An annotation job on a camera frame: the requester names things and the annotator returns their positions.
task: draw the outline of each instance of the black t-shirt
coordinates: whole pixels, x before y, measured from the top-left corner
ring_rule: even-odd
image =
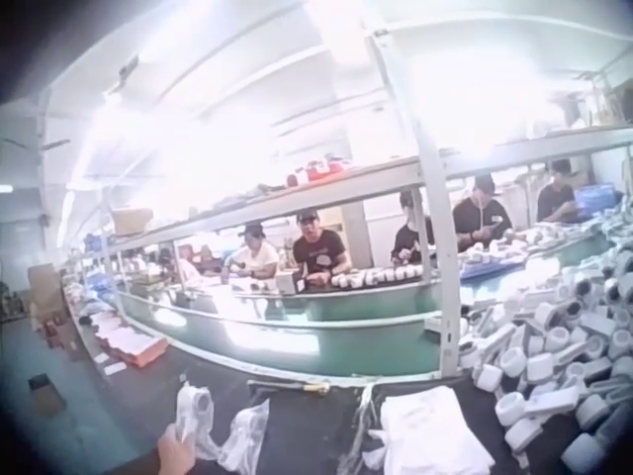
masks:
[[[330,230],[323,230],[315,242],[308,242],[305,237],[300,237],[293,244],[293,254],[298,264],[305,264],[308,273],[332,270],[338,262],[336,257],[345,252],[340,236]]]
[[[455,221],[455,231],[460,235],[468,235],[478,231],[482,226],[492,226],[501,218],[502,221],[493,229],[492,239],[501,239],[503,232],[512,228],[512,221],[507,215],[503,205],[497,200],[491,200],[486,208],[480,208],[473,203],[473,200],[466,198],[455,208],[453,208],[453,220]],[[467,245],[460,245],[459,251],[468,248]]]
[[[547,185],[538,194],[538,206],[536,212],[536,221],[543,221],[545,218],[552,216],[564,203],[568,201],[576,201],[574,190],[570,185],[564,185],[561,190],[554,189],[554,186]],[[571,223],[576,220],[578,213],[566,213],[561,218],[563,223]]]
[[[424,224],[426,225],[426,237],[429,244],[435,244],[435,236],[433,235],[433,225],[431,219],[428,216],[424,217]],[[412,230],[408,225],[402,226],[396,233],[396,242],[394,243],[394,250],[392,250],[392,257],[398,257],[398,254],[403,249],[414,249],[411,253],[411,259],[409,262],[421,262],[422,255],[418,249],[419,233]]]

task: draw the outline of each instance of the metal shelf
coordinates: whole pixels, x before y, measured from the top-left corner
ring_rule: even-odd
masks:
[[[531,141],[497,145],[486,157],[444,151],[447,179],[463,178],[549,161],[590,154],[633,143],[633,127],[590,128]],[[110,246],[112,253],[157,242],[187,238],[196,233],[219,231],[251,221],[289,216],[306,208],[327,208],[422,186],[424,178],[416,156],[363,169],[352,169],[311,185],[289,189],[252,200],[237,207],[212,210],[185,221],[149,231]]]

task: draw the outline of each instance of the cap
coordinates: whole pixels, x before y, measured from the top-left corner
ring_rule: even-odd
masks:
[[[316,210],[304,210],[297,215],[297,223],[301,221],[313,221],[318,219],[318,213]]]
[[[489,173],[475,177],[475,188],[486,193],[488,196],[497,196],[495,181]]]
[[[413,194],[410,191],[403,191],[400,194],[400,206],[403,208],[413,208]]]
[[[264,227],[261,226],[261,223],[249,223],[244,226],[244,231],[239,233],[238,236],[242,238],[245,235],[251,235],[254,238],[266,238]]]

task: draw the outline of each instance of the ceiling fan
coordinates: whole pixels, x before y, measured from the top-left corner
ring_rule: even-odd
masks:
[[[63,146],[66,145],[67,143],[70,143],[70,139],[62,139],[61,141],[55,141],[55,142],[51,142],[51,143],[46,143],[42,146],[40,146],[39,148],[33,149],[30,148],[29,146],[24,145],[23,143],[19,143],[16,142],[14,140],[11,139],[2,139],[2,142],[4,143],[10,143],[11,145],[17,146],[23,150],[27,150],[27,151],[32,151],[33,153],[41,153],[43,151],[49,151],[52,150],[54,148],[58,148],[59,146]]]

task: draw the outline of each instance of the floor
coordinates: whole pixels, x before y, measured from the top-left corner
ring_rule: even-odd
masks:
[[[55,471],[101,474],[138,457],[100,401],[90,360],[71,362],[63,349],[49,349],[29,319],[1,324],[0,342],[1,407]],[[29,388],[43,373],[66,402],[50,419],[35,411]]]

